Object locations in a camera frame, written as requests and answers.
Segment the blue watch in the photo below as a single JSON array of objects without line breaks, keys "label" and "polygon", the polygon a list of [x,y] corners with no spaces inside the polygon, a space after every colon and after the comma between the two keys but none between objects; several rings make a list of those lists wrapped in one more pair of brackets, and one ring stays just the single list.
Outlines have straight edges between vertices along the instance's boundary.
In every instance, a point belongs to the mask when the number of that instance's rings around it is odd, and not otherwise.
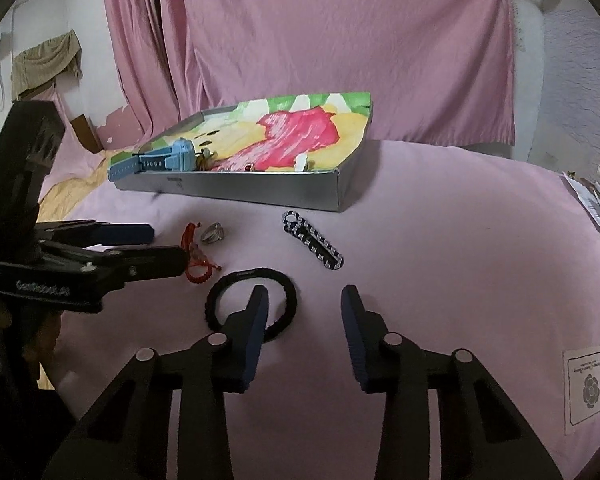
[{"label": "blue watch", "polygon": [[196,169],[196,152],[191,140],[178,139],[171,145],[156,148],[149,152],[132,153],[117,162],[112,162],[107,170],[108,180],[119,181],[132,174],[143,172],[186,172]]}]

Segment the black white checkered hair clip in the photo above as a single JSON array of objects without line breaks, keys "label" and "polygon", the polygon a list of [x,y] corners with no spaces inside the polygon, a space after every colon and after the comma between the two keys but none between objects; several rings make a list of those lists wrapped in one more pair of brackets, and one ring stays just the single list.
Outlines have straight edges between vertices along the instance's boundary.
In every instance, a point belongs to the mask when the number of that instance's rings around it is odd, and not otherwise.
[{"label": "black white checkered hair clip", "polygon": [[326,269],[337,271],[342,268],[343,254],[298,211],[284,212],[282,222],[284,231],[306,246]]}]

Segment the beige hair claw clip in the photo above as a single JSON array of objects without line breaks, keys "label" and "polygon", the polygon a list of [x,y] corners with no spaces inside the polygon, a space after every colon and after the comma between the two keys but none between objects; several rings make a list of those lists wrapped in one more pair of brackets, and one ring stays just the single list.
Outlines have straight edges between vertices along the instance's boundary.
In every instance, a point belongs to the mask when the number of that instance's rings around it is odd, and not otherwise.
[{"label": "beige hair claw clip", "polygon": [[294,159],[294,171],[305,172],[308,166],[308,154],[302,153],[296,156]]}]

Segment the yellow blanket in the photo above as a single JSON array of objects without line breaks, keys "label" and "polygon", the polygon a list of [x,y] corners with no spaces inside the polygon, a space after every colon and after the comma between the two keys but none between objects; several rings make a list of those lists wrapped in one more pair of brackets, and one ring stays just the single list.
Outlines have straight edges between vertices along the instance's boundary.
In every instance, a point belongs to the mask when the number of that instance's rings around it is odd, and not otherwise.
[{"label": "yellow blanket", "polygon": [[104,151],[104,159],[86,178],[70,178],[52,186],[38,204],[38,222],[61,221],[68,218],[79,203],[107,179],[110,160],[128,150]]}]

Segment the white cloth label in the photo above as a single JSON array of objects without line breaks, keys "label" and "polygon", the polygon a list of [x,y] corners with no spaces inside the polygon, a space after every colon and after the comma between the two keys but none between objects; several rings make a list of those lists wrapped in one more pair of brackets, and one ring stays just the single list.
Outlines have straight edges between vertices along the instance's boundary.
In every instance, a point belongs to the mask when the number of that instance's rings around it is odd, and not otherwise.
[{"label": "white cloth label", "polygon": [[600,414],[600,346],[562,352],[565,434]]}]

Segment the olive green hanging cloth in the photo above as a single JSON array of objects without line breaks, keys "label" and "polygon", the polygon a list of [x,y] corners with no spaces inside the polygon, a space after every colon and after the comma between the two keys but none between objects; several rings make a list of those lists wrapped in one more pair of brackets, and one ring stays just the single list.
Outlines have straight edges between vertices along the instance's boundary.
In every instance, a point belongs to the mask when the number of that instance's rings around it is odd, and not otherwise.
[{"label": "olive green hanging cloth", "polygon": [[20,52],[12,61],[12,100],[21,99],[65,72],[80,79],[81,58],[82,47],[73,29]]}]

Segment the pink tablecloth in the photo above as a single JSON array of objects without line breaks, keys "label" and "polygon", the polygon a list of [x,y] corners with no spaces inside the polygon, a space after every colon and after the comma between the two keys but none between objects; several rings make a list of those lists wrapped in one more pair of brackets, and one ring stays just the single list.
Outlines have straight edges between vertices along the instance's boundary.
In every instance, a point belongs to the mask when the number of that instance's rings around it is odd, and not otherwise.
[{"label": "pink tablecloth", "polygon": [[460,148],[364,145],[340,214],[308,213],[343,254],[324,268],[278,207],[122,192],[104,183],[76,219],[149,223],[160,245],[190,222],[224,226],[207,256],[296,284],[294,322],[264,346],[248,391],[226,400],[239,479],[369,479],[384,399],[355,381],[340,294],[355,285],[390,330],[422,348],[470,350],[567,479],[588,476],[600,414],[565,434],[562,352],[600,346],[600,233],[559,174]]}]

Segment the grey tray with colourful liner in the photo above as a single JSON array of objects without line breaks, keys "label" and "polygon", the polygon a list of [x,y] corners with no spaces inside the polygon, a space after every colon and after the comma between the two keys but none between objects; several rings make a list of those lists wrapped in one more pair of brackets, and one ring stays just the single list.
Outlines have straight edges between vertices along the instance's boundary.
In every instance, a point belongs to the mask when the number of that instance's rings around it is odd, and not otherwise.
[{"label": "grey tray with colourful liner", "polygon": [[[143,172],[112,183],[121,191],[339,212],[372,110],[367,92],[276,96],[202,110],[109,163],[187,139],[196,152],[194,171]],[[295,172],[302,153],[308,166]]]}]

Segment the pink curtain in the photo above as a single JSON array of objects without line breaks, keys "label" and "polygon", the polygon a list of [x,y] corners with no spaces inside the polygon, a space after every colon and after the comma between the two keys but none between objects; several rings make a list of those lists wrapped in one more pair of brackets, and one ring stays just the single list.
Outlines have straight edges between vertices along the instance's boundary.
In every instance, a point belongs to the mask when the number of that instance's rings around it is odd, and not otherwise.
[{"label": "pink curtain", "polygon": [[198,110],[363,91],[370,135],[513,144],[510,0],[105,0],[145,138]]}]

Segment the pink sheet on wall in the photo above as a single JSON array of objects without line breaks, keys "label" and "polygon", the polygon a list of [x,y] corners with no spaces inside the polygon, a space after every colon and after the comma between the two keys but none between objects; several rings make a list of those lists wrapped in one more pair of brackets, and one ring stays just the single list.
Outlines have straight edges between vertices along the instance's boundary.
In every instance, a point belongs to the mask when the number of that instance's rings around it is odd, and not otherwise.
[{"label": "pink sheet on wall", "polygon": [[38,202],[53,185],[88,177],[104,152],[84,148],[56,92],[12,103],[0,132],[0,200],[32,192]]}]

